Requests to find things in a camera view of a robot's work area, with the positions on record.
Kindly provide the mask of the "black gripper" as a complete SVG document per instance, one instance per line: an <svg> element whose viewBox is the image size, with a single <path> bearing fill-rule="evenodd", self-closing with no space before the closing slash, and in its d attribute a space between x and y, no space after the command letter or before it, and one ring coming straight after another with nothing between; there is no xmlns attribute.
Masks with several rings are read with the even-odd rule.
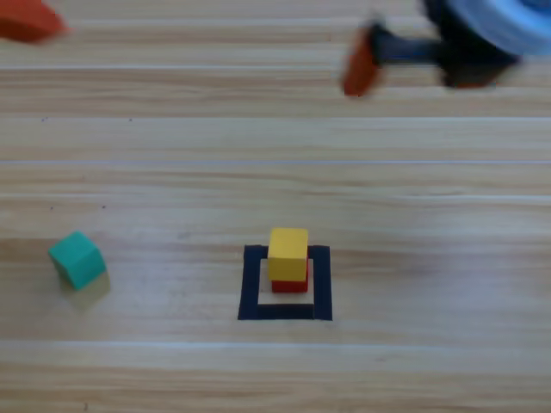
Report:
<svg viewBox="0 0 551 413"><path fill-rule="evenodd" d="M499 77L521 62L476 34L449 1L421 4L439 37L400 37L378 21L360 28L341 76L345 96L365 96L376 85L383 65L434 65L448 88L484 89L495 87Z"/></svg>

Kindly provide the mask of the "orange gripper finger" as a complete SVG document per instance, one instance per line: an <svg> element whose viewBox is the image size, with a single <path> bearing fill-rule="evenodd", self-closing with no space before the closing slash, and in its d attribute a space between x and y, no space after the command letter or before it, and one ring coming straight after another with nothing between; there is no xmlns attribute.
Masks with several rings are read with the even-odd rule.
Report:
<svg viewBox="0 0 551 413"><path fill-rule="evenodd" d="M62 16L45 1L1 0L2 40L41 43L68 30Z"/></svg>

